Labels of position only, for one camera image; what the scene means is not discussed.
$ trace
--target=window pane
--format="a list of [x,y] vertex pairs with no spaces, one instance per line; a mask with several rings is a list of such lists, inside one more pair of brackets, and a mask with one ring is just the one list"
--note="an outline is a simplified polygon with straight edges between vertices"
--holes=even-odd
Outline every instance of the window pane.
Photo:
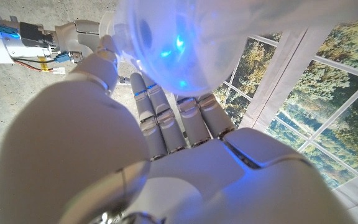
[[265,37],[268,38],[270,40],[274,40],[276,42],[279,42],[281,39],[281,35],[282,33],[269,33],[269,34],[264,34],[264,35],[260,35],[261,37]]
[[216,100],[219,102],[221,106],[224,104],[224,99],[226,98],[226,93],[228,91],[229,87],[222,83],[217,89],[213,91],[213,94],[215,95]]
[[316,141],[358,171],[358,99]]
[[305,140],[275,119],[270,123],[265,133],[295,150],[305,143]]
[[273,57],[275,47],[248,38],[232,85],[253,97]]
[[240,93],[236,92],[233,89],[230,89],[229,96],[226,100],[226,105],[224,110],[229,115],[231,121],[238,128],[242,117],[246,113],[247,107],[250,101],[247,98],[243,97]]
[[358,76],[313,61],[277,116],[310,137],[357,90]]
[[312,145],[306,147],[302,154],[314,164],[327,185],[332,189],[356,177],[352,172]]
[[358,21],[336,26],[317,55],[358,68]]

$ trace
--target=robot forearm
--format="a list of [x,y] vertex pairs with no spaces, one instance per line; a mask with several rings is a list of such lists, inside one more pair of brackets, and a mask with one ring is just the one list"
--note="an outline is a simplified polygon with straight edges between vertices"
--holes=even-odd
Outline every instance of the robot forearm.
[[74,63],[94,52],[99,43],[99,23],[78,20],[55,30],[41,24],[3,20],[0,16],[0,63],[14,63],[15,58],[38,58]]

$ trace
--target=concrete floor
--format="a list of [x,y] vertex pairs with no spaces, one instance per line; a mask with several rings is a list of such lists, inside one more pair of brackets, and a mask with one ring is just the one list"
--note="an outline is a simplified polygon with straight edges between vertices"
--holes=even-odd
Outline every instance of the concrete floor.
[[[0,1],[0,16],[8,19],[17,16],[19,21],[43,24],[45,29],[54,30],[75,19],[100,21],[106,11],[114,11],[117,0],[16,0]],[[63,64],[66,71],[74,68],[71,62]],[[135,68],[123,63],[119,67],[119,74],[128,77]],[[41,89],[64,79],[64,75],[36,72],[20,65],[0,65],[0,142],[9,123]],[[170,103],[175,103],[173,96],[167,94]],[[116,101],[125,105],[137,117],[137,110],[131,87],[119,85],[114,90]]]

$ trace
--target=wire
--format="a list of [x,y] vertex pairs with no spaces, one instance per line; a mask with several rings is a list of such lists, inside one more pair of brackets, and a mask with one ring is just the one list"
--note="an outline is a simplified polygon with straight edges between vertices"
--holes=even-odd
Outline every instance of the wire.
[[33,67],[33,66],[29,65],[29,64],[26,64],[26,63],[24,63],[24,62],[19,62],[19,61],[17,61],[17,60],[13,60],[13,61],[14,61],[15,63],[18,63],[19,65],[25,66],[25,67],[27,67],[27,68],[29,68],[29,69],[33,69],[33,70],[36,70],[36,71],[38,71],[38,72],[42,72],[42,69],[35,68],[35,67]]
[[35,62],[35,63],[50,63],[50,62],[56,62],[55,60],[49,60],[49,61],[41,62],[41,61],[36,61],[36,60],[24,59],[24,58],[13,58],[13,60],[21,60],[21,61],[24,61],[24,62]]

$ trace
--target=blue led light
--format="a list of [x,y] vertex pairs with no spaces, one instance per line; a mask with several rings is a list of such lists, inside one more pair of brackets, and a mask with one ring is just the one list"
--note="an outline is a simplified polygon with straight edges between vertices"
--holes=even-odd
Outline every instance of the blue led light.
[[161,53],[161,57],[166,57],[166,56],[170,55],[171,52],[172,52],[172,51],[162,52],[162,53]]
[[11,37],[13,37],[13,38],[20,38],[20,35],[19,35],[19,34],[11,34]]
[[180,36],[177,37],[177,47],[180,52],[183,52],[185,50],[184,41],[180,39]]
[[185,81],[180,81],[179,85],[180,85],[180,87],[185,87],[185,86],[187,86],[187,84],[186,84]]

